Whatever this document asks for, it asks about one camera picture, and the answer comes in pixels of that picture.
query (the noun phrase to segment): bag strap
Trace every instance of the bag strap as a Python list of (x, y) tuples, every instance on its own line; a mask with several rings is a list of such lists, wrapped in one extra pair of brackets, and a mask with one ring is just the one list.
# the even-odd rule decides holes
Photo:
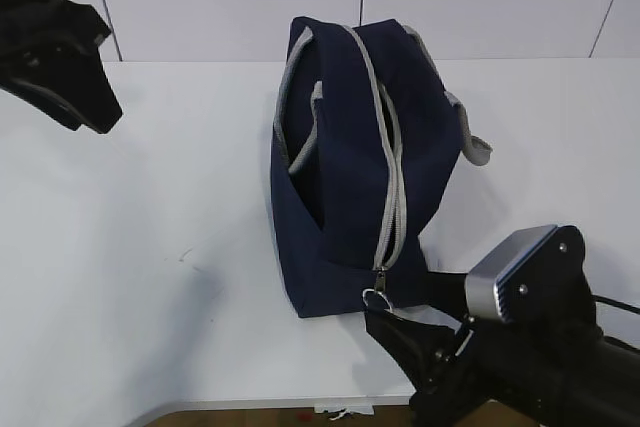
[[(418, 34), (415, 30), (413, 30), (408, 25), (402, 26), (404, 30), (409, 34), (413, 40), (416, 41), (418, 47), (422, 51), (422, 54), (429, 62), (429, 65), (436, 73), (438, 78), (440, 78), (440, 82), (442, 82), (442, 77), (440, 77), (440, 73), (436, 68), (436, 64), (433, 62), (433, 58), (429, 54), (427, 47), (424, 45), (420, 34)], [(458, 121), (460, 122), (460, 128), (462, 130), (462, 154), (465, 158), (471, 162), (473, 165), (482, 166), (486, 165), (491, 158), (491, 152), (493, 152), (493, 148), (489, 143), (482, 140), (480, 137), (476, 137), (475, 135), (471, 135), (471, 129), (469, 128), (469, 118), (467, 116), (467, 109), (465, 109), (462, 102), (451, 92), (448, 90), (444, 91), (447, 100), (451, 104), (451, 106), (456, 109), (456, 113), (458, 114)]]

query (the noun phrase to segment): wooden floor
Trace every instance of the wooden floor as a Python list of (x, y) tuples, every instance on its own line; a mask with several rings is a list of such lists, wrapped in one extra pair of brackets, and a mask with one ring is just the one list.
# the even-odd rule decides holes
[[(338, 421), (313, 409), (221, 410), (178, 412), (147, 427), (411, 427), (408, 407), (376, 407), (375, 415), (355, 415)], [(538, 424), (498, 403), (484, 405), (456, 427), (537, 427)]]

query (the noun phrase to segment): bag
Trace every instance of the bag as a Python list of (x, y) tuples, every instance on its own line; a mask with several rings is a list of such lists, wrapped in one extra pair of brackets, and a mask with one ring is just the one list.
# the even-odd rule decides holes
[(461, 149), (477, 165), (491, 152), (469, 134), (464, 107), (414, 31), (394, 20), (351, 29), (294, 19), (271, 202), (285, 288), (300, 317), (361, 311), (374, 284), (398, 307), (425, 303), (418, 234)]

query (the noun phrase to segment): gray trim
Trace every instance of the gray trim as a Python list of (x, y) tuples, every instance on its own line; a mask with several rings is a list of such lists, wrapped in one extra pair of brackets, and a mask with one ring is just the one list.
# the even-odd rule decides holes
[(376, 73), (373, 68), (373, 62), (364, 42), (360, 36), (351, 27), (346, 25), (342, 26), (355, 40), (360, 54), (364, 60), (365, 68), (369, 77), (369, 85), (371, 87), (371, 93), (373, 95), (373, 105), (376, 113), (376, 119), (378, 121), (378, 133), (380, 134), (380, 140), (382, 143), (382, 150), (384, 152), (385, 159), (387, 160), (387, 168), (389, 169), (389, 182), (387, 185), (387, 196), (384, 204), (384, 211), (382, 214), (382, 224), (380, 227), (380, 236), (378, 237), (378, 246), (373, 258), (374, 270), (387, 270), (389, 265), (385, 265), (384, 254), (387, 251), (389, 242), (391, 239), (391, 231), (393, 230), (394, 216), (397, 208), (397, 196), (398, 196), (398, 171), (396, 169), (396, 163), (394, 158), (394, 152), (387, 136), (387, 129), (384, 121), (384, 114), (382, 112), (382, 99), (380, 98), (380, 90), (378, 88), (378, 81), (376, 79)]
[[(427, 46), (424, 45), (420, 34), (418, 34), (415, 30), (413, 30), (408, 25), (403, 25), (405, 32), (409, 34), (418, 44), (422, 54), (431, 65), (431, 68), (434, 70), (436, 75), (440, 77), (440, 73), (436, 68), (436, 64), (431, 58), (429, 51), (427, 50)], [(447, 97), (447, 100), (451, 104), (453, 108), (456, 109), (456, 113), (458, 114), (458, 121), (460, 122), (460, 128), (462, 130), (462, 153), (467, 158), (469, 162), (473, 165), (482, 166), (489, 162), (491, 158), (491, 152), (493, 152), (493, 148), (487, 142), (482, 140), (480, 137), (476, 137), (475, 135), (471, 135), (471, 129), (469, 128), (469, 118), (467, 117), (467, 110), (464, 108), (464, 105), (460, 100), (453, 95), (451, 92), (445, 90), (444, 95)]]
[(462, 153), (473, 165), (480, 167), (488, 164), (493, 148), (480, 137), (471, 135), (467, 109), (464, 108), (462, 102), (448, 90), (445, 90), (444, 95), (458, 114), (458, 121), (460, 122), (460, 129), (462, 130)]
[(387, 109), (389, 111), (389, 117), (391, 118), (391, 126), (393, 129), (393, 154), (395, 159), (395, 169), (397, 178), (397, 200), (395, 209), (395, 242), (393, 245), (393, 251), (386, 260), (385, 265), (391, 267), (396, 263), (404, 241), (407, 236), (407, 196), (404, 189), (404, 175), (402, 173), (402, 132), (400, 131), (400, 122), (398, 121), (398, 112), (396, 111), (393, 100), (387, 92), (387, 88), (379, 82), (380, 92), (384, 99)]
[(291, 162), (289, 166), (289, 175), (295, 175), (298, 171), (304, 166), (311, 155), (311, 152), (316, 147), (318, 141), (318, 114), (316, 113), (316, 101), (322, 99), (322, 81), (317, 81), (313, 87), (313, 92), (311, 93), (311, 99), (309, 100), (309, 104), (311, 107), (311, 115), (313, 116), (313, 126), (311, 127), (311, 132), (309, 132), (309, 137), (305, 140), (300, 152), (296, 158)]
[(287, 64), (284, 67), (284, 74), (282, 74), (282, 82), (280, 82), (280, 88), (278, 89), (278, 99), (276, 100), (276, 115), (273, 119), (273, 130), (276, 136), (276, 143), (280, 149), (280, 154), (284, 160), (284, 164), (289, 167), (290, 159), (287, 152), (287, 144), (284, 138), (284, 130), (282, 129), (282, 120), (284, 119), (285, 104), (287, 101), (287, 95), (289, 94), (289, 85), (291, 84), (291, 77), (293, 76), (293, 70), (300, 60), (302, 50), (313, 39), (313, 33), (309, 27), (305, 27), (296, 40), (295, 44), (291, 48)]

